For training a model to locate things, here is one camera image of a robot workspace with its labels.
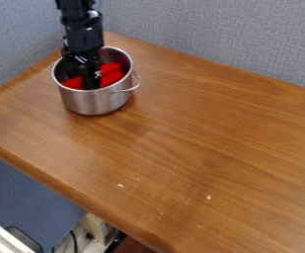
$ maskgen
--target red object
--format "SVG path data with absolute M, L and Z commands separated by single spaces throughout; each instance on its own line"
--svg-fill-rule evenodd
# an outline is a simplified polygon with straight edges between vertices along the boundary
M 105 88 L 118 82 L 125 76 L 125 72 L 122 69 L 122 64 L 115 61 L 106 63 L 101 66 L 102 70 L 102 81 L 101 88 Z M 62 83 L 63 86 L 75 90 L 83 90 L 82 86 L 82 77 L 75 76 Z

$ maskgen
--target cable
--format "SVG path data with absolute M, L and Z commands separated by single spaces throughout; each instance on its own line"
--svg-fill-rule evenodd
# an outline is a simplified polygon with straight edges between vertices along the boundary
M 78 244 L 77 244 L 77 238 L 73 230 L 70 231 L 70 234 L 73 236 L 73 243 L 74 243 L 74 253 L 78 253 Z

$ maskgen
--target stainless steel pot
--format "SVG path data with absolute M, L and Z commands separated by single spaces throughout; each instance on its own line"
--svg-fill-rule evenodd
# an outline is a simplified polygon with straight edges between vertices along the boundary
M 62 60 L 51 69 L 51 78 L 58 85 L 65 106 L 81 115 L 105 115 L 117 111 L 129 101 L 133 91 L 140 88 L 142 78 L 134 71 L 134 61 L 121 49 L 105 46 L 99 50 L 102 63 L 117 61 L 122 64 L 126 76 L 122 80 L 98 90 L 81 91 L 62 85 L 67 80 Z M 133 75 L 138 78 L 138 84 L 133 86 Z

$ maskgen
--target pot handle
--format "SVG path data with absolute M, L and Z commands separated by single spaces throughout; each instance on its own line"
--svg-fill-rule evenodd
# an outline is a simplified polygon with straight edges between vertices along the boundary
M 113 91 L 113 93 L 130 92 L 130 91 L 134 91 L 134 90 L 137 90 L 137 89 L 140 88 L 140 86 L 142 85 L 142 77 L 141 77 L 141 75 L 137 73 L 136 70 L 133 71 L 133 74 L 136 75 L 136 77 L 137 77 L 137 79 L 138 79 L 138 81 L 140 81 L 138 84 L 137 84 L 137 86 L 134 86 L 133 88 L 126 89 L 126 90 Z

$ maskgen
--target pot rim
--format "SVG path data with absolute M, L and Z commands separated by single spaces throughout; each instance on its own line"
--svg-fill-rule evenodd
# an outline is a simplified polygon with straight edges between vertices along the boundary
M 57 78 L 55 78 L 55 76 L 54 76 L 54 71 L 55 71 L 57 65 L 58 65 L 58 64 L 61 63 L 61 61 L 62 61 L 62 58 L 61 58 L 61 59 L 53 64 L 53 67 L 51 67 L 51 79 L 53 79 L 53 81 L 55 82 L 55 84 L 59 86 L 59 88 L 62 88 L 62 89 L 65 89 L 65 90 L 69 90 L 69 91 L 73 91 L 73 92 L 81 92 L 81 93 L 101 92 L 101 91 L 105 91 L 105 90 L 107 90 L 107 89 L 114 88 L 120 83 L 122 83 L 122 82 L 129 78 L 129 76 L 133 74 L 133 70 L 134 70 L 134 61 L 133 61 L 130 55 L 129 55 L 124 50 L 121 50 L 120 48 L 117 48 L 117 47 L 114 47 L 114 46 L 107 46 L 107 45 L 106 45 L 106 46 L 103 46 L 102 48 L 111 48 L 111 49 L 115 49 L 117 51 L 122 52 L 122 53 L 128 56 L 128 58 L 129 58 L 129 60 L 130 60 L 130 63 L 132 63 L 132 66 L 130 66 L 130 70 L 129 70 L 126 76 L 125 76 L 120 81 L 117 81 L 114 84 L 111 84 L 110 86 L 106 86 L 106 87 L 103 87 L 103 88 L 101 88 L 101 89 L 95 89 L 95 90 L 77 90 L 77 89 L 71 89 L 71 88 L 63 86 L 63 85 L 58 82 L 58 80 L 57 80 Z

